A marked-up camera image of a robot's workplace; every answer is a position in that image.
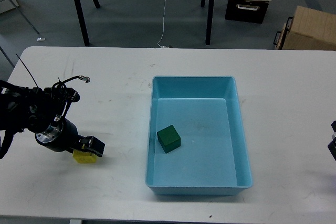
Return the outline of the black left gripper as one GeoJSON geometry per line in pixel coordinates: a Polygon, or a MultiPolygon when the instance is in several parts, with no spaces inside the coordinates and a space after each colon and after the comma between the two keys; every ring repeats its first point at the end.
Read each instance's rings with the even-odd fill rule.
{"type": "Polygon", "coordinates": [[[79,150],[89,152],[98,157],[104,153],[105,143],[94,136],[80,136],[76,126],[67,119],[62,119],[56,126],[50,125],[47,130],[35,134],[38,144],[54,151],[67,151],[73,153],[73,149],[78,142],[79,150]]]}

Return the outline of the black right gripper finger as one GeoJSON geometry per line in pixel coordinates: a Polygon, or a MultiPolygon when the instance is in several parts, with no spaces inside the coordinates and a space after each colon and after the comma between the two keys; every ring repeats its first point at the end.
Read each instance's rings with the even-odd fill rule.
{"type": "Polygon", "coordinates": [[[336,160],[336,146],[335,146],[335,134],[336,134],[336,121],[333,121],[331,124],[331,127],[334,131],[333,135],[332,135],[332,141],[328,144],[328,149],[331,153],[331,155],[333,156],[333,158],[336,160]]]}

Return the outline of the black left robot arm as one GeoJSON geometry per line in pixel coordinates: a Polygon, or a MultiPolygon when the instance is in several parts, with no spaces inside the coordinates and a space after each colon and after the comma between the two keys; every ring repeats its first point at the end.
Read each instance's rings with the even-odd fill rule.
{"type": "Polygon", "coordinates": [[[76,126],[66,119],[72,103],[80,100],[79,93],[58,81],[50,88],[19,87],[1,81],[1,157],[4,157],[14,135],[24,130],[34,133],[38,144],[54,151],[81,151],[103,156],[105,144],[94,136],[81,136],[76,126]]]}

